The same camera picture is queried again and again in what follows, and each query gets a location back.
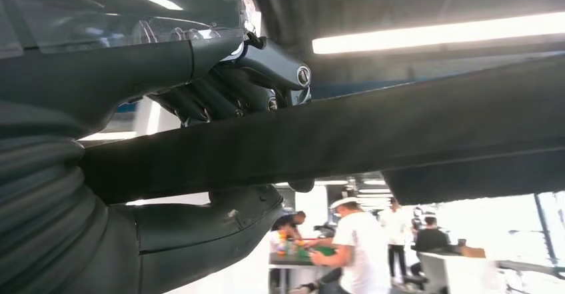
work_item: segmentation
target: hand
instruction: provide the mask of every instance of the hand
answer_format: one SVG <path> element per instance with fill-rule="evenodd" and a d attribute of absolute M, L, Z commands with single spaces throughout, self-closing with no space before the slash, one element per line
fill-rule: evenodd
<path fill-rule="evenodd" d="M 310 260 L 314 265 L 323 265 L 323 261 L 325 257 L 326 257 L 325 255 L 323 255 L 318 251 L 313 251 L 312 253 L 310 253 Z"/>

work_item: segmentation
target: white cap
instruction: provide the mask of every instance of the white cap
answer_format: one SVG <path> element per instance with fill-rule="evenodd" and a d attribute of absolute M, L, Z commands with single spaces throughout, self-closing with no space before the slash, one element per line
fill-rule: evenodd
<path fill-rule="evenodd" d="M 344 205 L 346 203 L 357 203 L 357 197 L 346 197 L 344 199 L 340 199 L 339 201 L 335 201 L 330 206 L 331 209 L 335 209 L 339 205 Z"/>

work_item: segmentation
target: person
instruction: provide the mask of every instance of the person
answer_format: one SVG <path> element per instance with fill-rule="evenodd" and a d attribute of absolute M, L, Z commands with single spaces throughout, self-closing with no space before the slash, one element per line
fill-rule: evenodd
<path fill-rule="evenodd" d="M 315 265 L 336 268 L 323 281 L 339 278 L 340 294 L 375 294 L 386 290 L 387 239 L 375 216 L 363 211 L 355 197 L 334 202 L 331 208 L 341 217 L 335 236 L 309 243 L 336 249 L 330 256 L 319 251 L 310 254 Z"/>
<path fill-rule="evenodd" d="M 304 223 L 305 220 L 306 213 L 303 211 L 298 211 L 295 214 L 283 215 L 275 221 L 271 231 L 283 230 L 286 231 L 289 238 L 299 240 L 302 239 L 302 235 L 300 235 L 297 227 Z"/>
<path fill-rule="evenodd" d="M 438 228 L 438 220 L 428 216 L 424 219 L 426 228 L 418 232 L 414 250 L 416 253 L 422 252 L 451 252 L 451 246 L 447 234 Z M 416 263 L 410 267 L 412 275 L 421 276 L 422 263 Z"/>
<path fill-rule="evenodd" d="M 420 207 L 414 208 L 413 211 L 413 218 L 412 218 L 412 234 L 414 235 L 414 240 L 416 240 L 416 236 L 418 232 L 422 229 L 422 214 L 424 212 Z"/>
<path fill-rule="evenodd" d="M 286 237 L 289 239 L 293 239 L 295 241 L 301 240 L 302 235 L 298 231 L 298 225 L 301 225 L 306 220 L 306 213 L 303 211 L 298 211 L 295 214 L 288 214 L 279 217 L 273 226 L 271 227 L 270 232 L 270 240 L 271 240 L 271 253 L 277 252 L 278 247 L 281 244 L 281 240 L 279 238 L 279 231 L 285 231 Z M 278 287 L 281 285 L 281 270 L 280 269 L 271 269 L 269 273 L 269 283 L 274 286 Z"/>
<path fill-rule="evenodd" d="M 398 257 L 402 277 L 406 277 L 406 232 L 409 229 L 409 219 L 404 214 L 402 207 L 395 198 L 390 199 L 390 209 L 380 212 L 379 221 L 388 235 L 388 266 L 390 269 L 390 282 L 397 285 L 395 257 Z"/>

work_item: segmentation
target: black shirt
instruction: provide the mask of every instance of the black shirt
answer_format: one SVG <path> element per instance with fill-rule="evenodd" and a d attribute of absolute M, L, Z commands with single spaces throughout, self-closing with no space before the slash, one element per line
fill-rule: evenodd
<path fill-rule="evenodd" d="M 291 227 L 296 229 L 296 223 L 294 222 L 294 214 L 288 214 L 288 215 L 283 215 L 283 216 L 279 217 L 275 221 L 275 224 L 273 224 L 271 231 L 277 231 L 285 225 L 290 225 Z"/>
<path fill-rule="evenodd" d="M 449 251 L 449 239 L 439 229 L 423 229 L 416 236 L 414 249 L 416 252 Z"/>

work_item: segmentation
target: white t-shirt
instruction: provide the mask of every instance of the white t-shirt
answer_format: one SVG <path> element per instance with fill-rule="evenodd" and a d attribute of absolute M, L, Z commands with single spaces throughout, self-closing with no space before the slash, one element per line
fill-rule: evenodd
<path fill-rule="evenodd" d="M 343 267 L 339 285 L 351 294 L 375 294 L 390 285 L 388 239 L 376 218 L 358 212 L 342 218 L 333 243 L 353 247 L 349 265 Z"/>
<path fill-rule="evenodd" d="M 404 210 L 393 212 L 392 209 L 386 209 L 380 212 L 378 220 L 388 236 L 388 244 L 406 245 L 411 222 Z"/>

